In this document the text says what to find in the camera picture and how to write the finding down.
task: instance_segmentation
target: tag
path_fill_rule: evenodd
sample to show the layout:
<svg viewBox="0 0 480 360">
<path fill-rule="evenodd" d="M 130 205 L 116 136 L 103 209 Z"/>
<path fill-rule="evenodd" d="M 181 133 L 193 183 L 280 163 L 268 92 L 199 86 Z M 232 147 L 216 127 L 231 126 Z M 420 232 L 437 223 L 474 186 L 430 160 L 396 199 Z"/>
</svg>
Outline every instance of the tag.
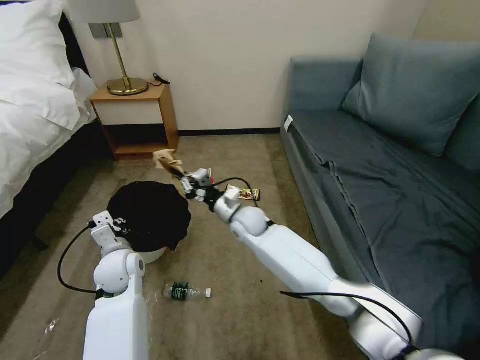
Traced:
<svg viewBox="0 0 480 360">
<path fill-rule="evenodd" d="M 285 128 L 286 133 L 289 132 L 289 127 L 290 125 L 292 125 L 293 122 L 294 122 L 294 119 L 290 115 L 288 115 L 288 117 L 285 120 L 285 123 L 283 124 L 283 127 Z"/>
<path fill-rule="evenodd" d="M 187 292 L 189 291 L 189 283 L 188 282 L 177 282 L 173 283 L 171 288 L 171 299 L 172 300 L 179 300 L 185 301 L 187 300 Z"/>
</svg>

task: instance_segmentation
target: wall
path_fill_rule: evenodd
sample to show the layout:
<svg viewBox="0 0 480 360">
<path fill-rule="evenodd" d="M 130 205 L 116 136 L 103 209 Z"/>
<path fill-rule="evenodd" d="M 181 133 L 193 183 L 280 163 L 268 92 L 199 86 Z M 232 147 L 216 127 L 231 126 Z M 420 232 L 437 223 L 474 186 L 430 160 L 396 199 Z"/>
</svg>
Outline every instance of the wall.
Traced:
<svg viewBox="0 0 480 360">
<path fill-rule="evenodd" d="M 122 24 L 129 76 L 159 73 L 180 130 L 278 127 L 289 58 L 361 55 L 374 31 L 410 38 L 427 0 L 137 0 Z M 120 77 L 108 39 L 74 23 L 100 85 Z"/>
<path fill-rule="evenodd" d="M 480 41 L 479 0 L 431 0 L 415 38 Z"/>
</svg>

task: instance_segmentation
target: white pillow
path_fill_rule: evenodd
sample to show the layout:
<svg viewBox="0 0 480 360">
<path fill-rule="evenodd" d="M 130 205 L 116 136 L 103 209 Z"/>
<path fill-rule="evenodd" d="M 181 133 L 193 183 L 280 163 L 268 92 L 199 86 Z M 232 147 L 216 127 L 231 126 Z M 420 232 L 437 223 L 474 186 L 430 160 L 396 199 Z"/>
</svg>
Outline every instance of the white pillow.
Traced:
<svg viewBox="0 0 480 360">
<path fill-rule="evenodd" d="M 0 101 L 73 130 L 80 111 L 58 26 L 61 15 L 57 0 L 0 6 Z"/>
<path fill-rule="evenodd" d="M 70 88 L 75 78 L 59 28 L 61 16 L 58 0 L 0 6 L 0 74 L 30 75 Z"/>
</svg>

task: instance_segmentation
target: white duvet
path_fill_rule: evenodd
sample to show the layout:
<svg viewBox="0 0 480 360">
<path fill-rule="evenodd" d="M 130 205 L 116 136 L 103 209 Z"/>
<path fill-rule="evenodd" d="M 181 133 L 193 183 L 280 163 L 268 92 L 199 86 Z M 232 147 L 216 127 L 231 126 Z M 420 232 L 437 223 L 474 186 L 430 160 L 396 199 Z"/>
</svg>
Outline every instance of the white duvet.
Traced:
<svg viewBox="0 0 480 360">
<path fill-rule="evenodd" d="M 13 207 L 14 197 L 32 170 L 95 118 L 88 100 L 95 92 L 95 84 L 80 69 L 75 69 L 73 74 L 72 90 L 79 120 L 72 130 L 45 119 L 31 108 L 0 99 L 0 218 Z"/>
</svg>

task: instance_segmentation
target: nightstand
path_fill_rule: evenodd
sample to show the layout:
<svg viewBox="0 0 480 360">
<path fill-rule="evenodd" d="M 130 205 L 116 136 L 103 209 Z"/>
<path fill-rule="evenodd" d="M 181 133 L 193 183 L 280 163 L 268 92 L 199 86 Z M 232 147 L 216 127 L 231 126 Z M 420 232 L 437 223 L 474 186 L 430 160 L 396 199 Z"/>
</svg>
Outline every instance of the nightstand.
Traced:
<svg viewBox="0 0 480 360">
<path fill-rule="evenodd" d="M 112 95 L 104 85 L 90 101 L 115 160 L 151 159 L 157 150 L 177 149 L 179 134 L 168 85 L 150 85 L 147 91 L 128 96 Z"/>
</svg>

